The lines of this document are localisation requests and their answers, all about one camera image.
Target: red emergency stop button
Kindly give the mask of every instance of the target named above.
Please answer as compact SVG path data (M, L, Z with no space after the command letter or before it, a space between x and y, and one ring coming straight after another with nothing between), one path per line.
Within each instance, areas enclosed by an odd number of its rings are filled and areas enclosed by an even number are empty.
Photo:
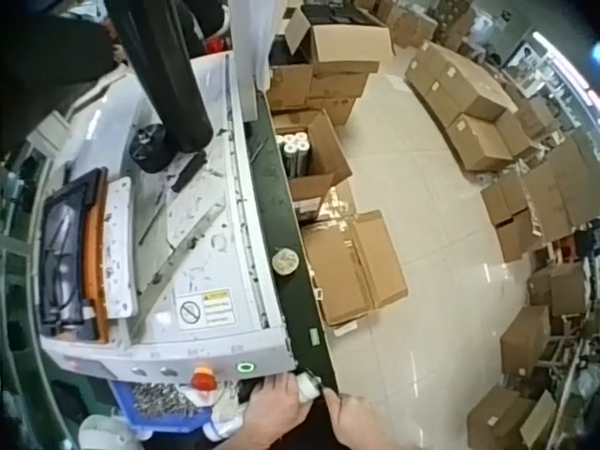
M189 384L199 391L217 390L217 379L213 370L208 367L198 367L194 370Z

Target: machine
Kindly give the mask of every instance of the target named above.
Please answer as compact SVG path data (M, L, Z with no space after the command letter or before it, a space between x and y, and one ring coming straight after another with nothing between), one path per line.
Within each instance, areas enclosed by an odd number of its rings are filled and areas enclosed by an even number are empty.
M295 368L250 179L233 53L191 64L215 135L181 192L172 185L194 156L152 174L131 161L138 130L160 122L133 73L71 130L46 184L33 264L40 341L65 370L190 383L199 373L228 381Z

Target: blue container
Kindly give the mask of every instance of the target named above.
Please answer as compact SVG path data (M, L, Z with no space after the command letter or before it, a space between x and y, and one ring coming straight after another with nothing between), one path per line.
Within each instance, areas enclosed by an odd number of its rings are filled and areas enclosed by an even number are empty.
M145 417L135 407L132 383L109 381L109 385L119 404L121 414L127 419L129 426L136 431L186 434L200 428L206 422L210 422L211 408L202 408L191 417L183 414L165 414L162 417L152 418Z

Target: human hand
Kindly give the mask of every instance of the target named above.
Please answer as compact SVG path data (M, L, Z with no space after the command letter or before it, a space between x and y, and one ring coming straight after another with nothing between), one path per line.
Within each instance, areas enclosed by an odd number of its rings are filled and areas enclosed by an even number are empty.
M377 414L366 400L342 397L329 388L323 390L331 425L337 440L352 450L397 448L385 434Z
M266 377L256 386L241 432L265 448L298 425L303 423L310 411L310 403L300 403L298 381L292 373Z

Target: warning label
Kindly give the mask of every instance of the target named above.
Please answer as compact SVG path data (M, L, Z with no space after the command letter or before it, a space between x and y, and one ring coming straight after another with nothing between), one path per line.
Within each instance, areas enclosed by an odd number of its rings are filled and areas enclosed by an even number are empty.
M175 297L181 330L198 330L235 324L233 301L228 289Z

